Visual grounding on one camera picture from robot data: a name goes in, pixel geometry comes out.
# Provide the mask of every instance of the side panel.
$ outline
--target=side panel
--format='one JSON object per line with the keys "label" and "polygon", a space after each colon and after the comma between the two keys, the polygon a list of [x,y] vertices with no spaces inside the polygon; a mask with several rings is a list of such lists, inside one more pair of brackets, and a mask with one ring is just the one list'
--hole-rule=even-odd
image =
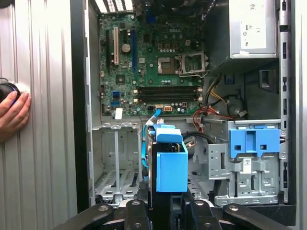
{"label": "side panel", "polygon": [[32,96],[29,124],[0,146],[0,229],[48,230],[77,213],[69,0],[0,10],[0,76]]}

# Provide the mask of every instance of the finger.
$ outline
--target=finger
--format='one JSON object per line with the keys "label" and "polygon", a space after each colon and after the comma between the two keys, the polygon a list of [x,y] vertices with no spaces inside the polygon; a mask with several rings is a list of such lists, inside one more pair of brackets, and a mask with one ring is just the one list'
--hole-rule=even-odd
{"label": "finger", "polygon": [[17,92],[11,92],[1,103],[0,103],[0,117],[2,117],[11,107],[15,98],[17,96]]}
{"label": "finger", "polygon": [[29,97],[28,93],[23,93],[18,100],[13,104],[13,106],[8,110],[8,112],[3,116],[3,119],[8,123],[14,119],[14,117],[19,114],[23,108],[25,102]]}
{"label": "finger", "polygon": [[28,123],[29,117],[30,117],[30,113],[28,112],[26,116],[24,117],[24,119],[18,125],[16,125],[15,130],[17,131],[21,129],[22,127],[24,127]]}
{"label": "finger", "polygon": [[29,113],[30,104],[31,104],[31,97],[28,97],[21,111],[17,114],[16,117],[13,118],[9,126],[14,127],[18,125],[25,118],[25,116]]}

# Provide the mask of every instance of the power supply label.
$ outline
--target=power supply label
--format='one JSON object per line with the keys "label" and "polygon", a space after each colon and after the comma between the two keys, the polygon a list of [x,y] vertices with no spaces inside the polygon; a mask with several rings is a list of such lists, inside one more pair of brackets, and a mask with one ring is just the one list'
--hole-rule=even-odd
{"label": "power supply label", "polygon": [[264,49],[266,42],[265,0],[241,0],[241,49]]}

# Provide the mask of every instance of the hand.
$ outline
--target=hand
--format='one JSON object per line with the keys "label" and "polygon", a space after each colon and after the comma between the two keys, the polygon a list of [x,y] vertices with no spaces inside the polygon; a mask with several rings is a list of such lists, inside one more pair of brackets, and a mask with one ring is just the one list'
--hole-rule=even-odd
{"label": "hand", "polygon": [[0,103],[0,143],[24,127],[29,120],[31,97],[28,93],[23,93],[12,105],[16,96],[17,92],[11,92]]}

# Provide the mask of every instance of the green motherboard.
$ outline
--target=green motherboard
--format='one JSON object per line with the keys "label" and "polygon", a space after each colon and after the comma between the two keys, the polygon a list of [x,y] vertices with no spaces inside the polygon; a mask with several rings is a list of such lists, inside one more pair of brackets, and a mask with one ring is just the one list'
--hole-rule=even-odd
{"label": "green motherboard", "polygon": [[207,57],[196,18],[147,22],[134,14],[100,15],[102,115],[190,115],[202,101]]}

